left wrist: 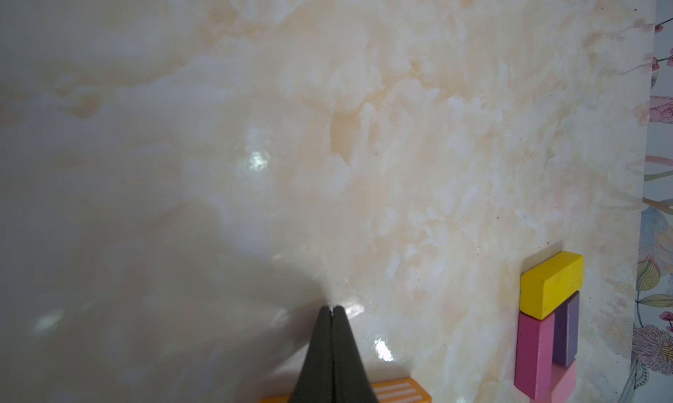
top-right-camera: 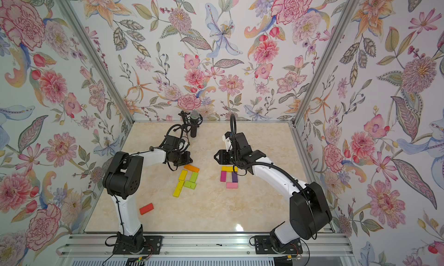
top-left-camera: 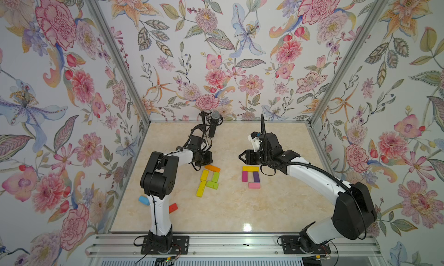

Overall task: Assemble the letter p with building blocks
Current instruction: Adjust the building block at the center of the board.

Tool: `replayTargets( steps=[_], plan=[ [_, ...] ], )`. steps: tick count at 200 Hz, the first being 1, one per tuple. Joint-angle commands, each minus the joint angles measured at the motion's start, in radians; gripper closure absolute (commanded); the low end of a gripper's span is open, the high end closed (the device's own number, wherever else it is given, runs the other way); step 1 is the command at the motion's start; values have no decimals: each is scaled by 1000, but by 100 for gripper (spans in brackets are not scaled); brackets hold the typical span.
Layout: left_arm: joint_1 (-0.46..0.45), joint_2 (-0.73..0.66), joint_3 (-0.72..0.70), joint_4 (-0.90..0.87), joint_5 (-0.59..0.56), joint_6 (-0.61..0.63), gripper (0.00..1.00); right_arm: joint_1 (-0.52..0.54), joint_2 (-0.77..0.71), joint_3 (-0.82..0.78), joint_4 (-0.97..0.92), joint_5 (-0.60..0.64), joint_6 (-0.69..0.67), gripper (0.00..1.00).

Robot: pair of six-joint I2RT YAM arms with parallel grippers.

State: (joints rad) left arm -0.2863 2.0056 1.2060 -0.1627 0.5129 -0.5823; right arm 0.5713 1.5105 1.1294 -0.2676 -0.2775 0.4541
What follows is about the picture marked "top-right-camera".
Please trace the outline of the red block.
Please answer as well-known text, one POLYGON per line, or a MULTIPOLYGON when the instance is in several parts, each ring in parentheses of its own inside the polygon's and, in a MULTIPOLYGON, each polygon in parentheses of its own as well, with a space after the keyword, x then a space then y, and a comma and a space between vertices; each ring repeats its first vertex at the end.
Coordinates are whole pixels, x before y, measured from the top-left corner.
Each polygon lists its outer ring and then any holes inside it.
POLYGON ((139 209, 139 212, 141 215, 145 215, 145 214, 151 212, 153 209, 154 209, 154 205, 152 203, 149 203, 149 204, 145 205, 144 207, 141 207, 139 209))

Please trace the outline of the small yellow block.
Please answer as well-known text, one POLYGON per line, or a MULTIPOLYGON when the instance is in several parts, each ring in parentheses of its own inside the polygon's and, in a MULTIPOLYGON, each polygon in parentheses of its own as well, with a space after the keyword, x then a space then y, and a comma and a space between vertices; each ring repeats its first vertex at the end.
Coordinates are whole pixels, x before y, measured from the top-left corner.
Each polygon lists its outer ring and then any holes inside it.
POLYGON ((185 181, 187 174, 188 174, 187 170, 182 170, 180 175, 179 175, 179 181, 185 181))

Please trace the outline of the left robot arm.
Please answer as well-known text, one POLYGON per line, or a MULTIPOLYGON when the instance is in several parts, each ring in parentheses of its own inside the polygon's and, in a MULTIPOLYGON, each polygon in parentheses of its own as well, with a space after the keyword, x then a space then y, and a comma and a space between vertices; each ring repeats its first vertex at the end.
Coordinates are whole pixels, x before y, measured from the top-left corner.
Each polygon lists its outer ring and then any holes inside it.
POLYGON ((117 152, 104 173, 102 184, 114 201, 119 221, 117 242, 134 252, 145 245, 143 226, 138 219, 135 194, 140 187, 145 166, 166 164, 180 167, 193 160, 188 151, 189 140, 167 135, 157 147, 136 153, 117 152))

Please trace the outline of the lime green block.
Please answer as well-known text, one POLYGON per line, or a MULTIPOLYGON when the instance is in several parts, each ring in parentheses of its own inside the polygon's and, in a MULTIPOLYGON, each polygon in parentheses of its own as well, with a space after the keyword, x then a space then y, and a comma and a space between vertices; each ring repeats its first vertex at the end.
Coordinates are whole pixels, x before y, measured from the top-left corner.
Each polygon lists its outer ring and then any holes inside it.
POLYGON ((196 183, 198 179, 198 172, 193 172, 190 178, 190 182, 196 183))
POLYGON ((191 182, 191 181, 188 181, 188 180, 187 180, 187 181, 184 182, 184 186, 185 186, 186 188, 190 188, 190 189, 192 189, 192 190, 195 190, 197 184, 194 183, 194 182, 191 182))

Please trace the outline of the pink block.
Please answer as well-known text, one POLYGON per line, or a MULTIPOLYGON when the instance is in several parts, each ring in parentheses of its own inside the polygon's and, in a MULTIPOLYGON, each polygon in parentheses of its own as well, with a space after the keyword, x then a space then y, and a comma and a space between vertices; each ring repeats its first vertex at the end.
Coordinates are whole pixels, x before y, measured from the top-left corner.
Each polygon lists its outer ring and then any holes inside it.
POLYGON ((227 182, 227 183, 226 183, 226 188, 227 188, 227 189, 237 189, 237 188, 238 188, 238 183, 235 183, 235 182, 227 182))

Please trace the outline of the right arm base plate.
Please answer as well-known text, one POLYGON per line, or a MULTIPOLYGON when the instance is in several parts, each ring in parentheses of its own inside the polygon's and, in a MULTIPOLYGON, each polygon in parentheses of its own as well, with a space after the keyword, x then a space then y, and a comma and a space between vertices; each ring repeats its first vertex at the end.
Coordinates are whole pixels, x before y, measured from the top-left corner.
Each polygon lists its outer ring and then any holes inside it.
POLYGON ((255 248, 256 254, 299 255, 304 253, 299 239, 281 244, 271 235, 255 235, 250 238, 249 244, 255 248))

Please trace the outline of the long yellow block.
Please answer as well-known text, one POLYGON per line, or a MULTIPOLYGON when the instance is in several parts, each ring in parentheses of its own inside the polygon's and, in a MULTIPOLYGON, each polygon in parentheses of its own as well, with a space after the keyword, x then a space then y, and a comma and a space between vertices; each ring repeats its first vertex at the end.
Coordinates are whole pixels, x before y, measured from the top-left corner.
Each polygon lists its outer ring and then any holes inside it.
POLYGON ((176 186, 176 188, 175 188, 175 190, 174 190, 174 192, 173 192, 173 196, 174 197, 176 197, 176 198, 178 198, 179 196, 180 196, 180 193, 181 193, 181 191, 182 191, 182 188, 183 188, 183 186, 184 186, 184 181, 183 180, 179 180, 179 182, 178 182, 178 184, 177 184, 177 186, 176 186))
POLYGON ((238 168, 235 166, 222 166, 224 172, 238 172, 238 168))

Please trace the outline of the magenta block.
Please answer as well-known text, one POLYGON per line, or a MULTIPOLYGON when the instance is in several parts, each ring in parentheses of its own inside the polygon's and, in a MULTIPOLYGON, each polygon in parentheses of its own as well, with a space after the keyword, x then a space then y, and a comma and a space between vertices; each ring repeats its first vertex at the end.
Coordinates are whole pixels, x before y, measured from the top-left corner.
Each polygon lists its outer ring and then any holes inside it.
POLYGON ((227 172, 226 171, 220 172, 220 181, 223 183, 225 183, 227 181, 227 172))

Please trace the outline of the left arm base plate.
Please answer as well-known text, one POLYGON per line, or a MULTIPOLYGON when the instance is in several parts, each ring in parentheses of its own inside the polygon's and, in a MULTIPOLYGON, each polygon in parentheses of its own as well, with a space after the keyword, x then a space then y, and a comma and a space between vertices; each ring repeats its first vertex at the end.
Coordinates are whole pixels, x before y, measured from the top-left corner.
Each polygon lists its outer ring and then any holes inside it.
POLYGON ((113 247, 113 254, 130 255, 137 254, 147 256, 149 254, 160 254, 162 236, 146 236, 143 238, 132 239, 117 239, 113 247))

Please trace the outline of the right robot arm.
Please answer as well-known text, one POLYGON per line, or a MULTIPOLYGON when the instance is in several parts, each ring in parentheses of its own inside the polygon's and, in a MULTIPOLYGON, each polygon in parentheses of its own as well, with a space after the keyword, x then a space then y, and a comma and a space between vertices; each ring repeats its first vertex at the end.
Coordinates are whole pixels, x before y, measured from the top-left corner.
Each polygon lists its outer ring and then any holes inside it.
POLYGON ((214 155, 218 164, 235 166, 262 179, 289 201, 289 219, 270 232, 274 248, 297 239, 316 238, 332 221, 321 185, 295 179, 262 151, 253 150, 243 133, 226 132, 222 139, 225 148, 214 155))

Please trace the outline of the orange long block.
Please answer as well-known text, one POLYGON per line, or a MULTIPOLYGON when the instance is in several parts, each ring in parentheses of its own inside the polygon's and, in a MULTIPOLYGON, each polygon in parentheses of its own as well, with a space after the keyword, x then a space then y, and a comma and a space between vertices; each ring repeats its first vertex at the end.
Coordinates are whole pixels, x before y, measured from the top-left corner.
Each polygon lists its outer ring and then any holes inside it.
POLYGON ((196 172, 196 173, 198 173, 200 171, 199 168, 192 166, 192 165, 185 165, 184 169, 186 169, 187 171, 196 172))

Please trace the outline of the purple block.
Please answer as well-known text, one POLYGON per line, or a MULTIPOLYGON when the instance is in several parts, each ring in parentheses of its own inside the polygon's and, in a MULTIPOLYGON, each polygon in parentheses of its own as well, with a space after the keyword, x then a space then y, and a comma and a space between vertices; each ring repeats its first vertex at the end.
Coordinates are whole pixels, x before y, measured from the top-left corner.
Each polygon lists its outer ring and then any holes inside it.
POLYGON ((236 172, 232 172, 232 182, 238 183, 238 175, 236 172))

